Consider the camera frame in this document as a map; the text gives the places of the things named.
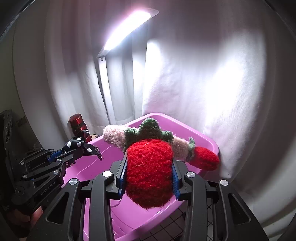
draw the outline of lamp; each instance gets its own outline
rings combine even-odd
[[[132,12],[110,35],[109,39],[99,52],[97,59],[99,63],[102,89],[104,93],[106,109],[111,124],[116,124],[113,105],[111,100],[109,81],[107,75],[107,66],[105,56],[111,49],[118,46],[132,31],[141,26],[159,13],[158,10],[151,8],[140,8]]]

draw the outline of metal screw head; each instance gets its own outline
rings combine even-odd
[[[193,178],[193,177],[195,177],[195,173],[194,172],[187,172],[186,176]]]
[[[75,185],[77,182],[78,182],[78,180],[77,180],[76,178],[72,178],[72,179],[69,181],[69,184],[70,184],[70,185]]]
[[[17,197],[21,197],[25,193],[25,189],[23,187],[18,187],[15,190],[15,195]]]
[[[103,172],[103,176],[104,177],[110,177],[112,175],[112,172],[111,171],[104,171]]]
[[[227,186],[228,185],[228,181],[226,181],[226,180],[223,179],[223,180],[220,181],[220,184],[223,185],[223,186]]]

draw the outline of pink knitted fabric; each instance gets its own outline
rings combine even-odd
[[[104,128],[103,138],[104,140],[118,148],[123,149],[126,143],[124,139],[124,130],[127,126],[109,125]]]
[[[179,161],[186,161],[186,157],[189,151],[189,142],[185,139],[174,136],[171,145],[174,152],[174,158]]]

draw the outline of red water bottle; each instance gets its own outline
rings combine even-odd
[[[75,114],[75,115],[72,115],[69,118],[69,122],[70,122],[70,125],[71,125],[71,128],[72,128],[73,134],[76,137],[77,137],[79,131],[87,130],[87,126],[84,123],[81,114],[79,114],[79,113]],[[84,136],[85,141],[90,142],[91,141],[90,133],[88,133],[88,134],[84,133],[84,135],[85,135]]]

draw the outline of curtain fold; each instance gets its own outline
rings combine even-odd
[[[81,113],[90,133],[109,124],[92,55],[90,1],[50,1],[45,60],[52,99],[68,138],[68,119]]]

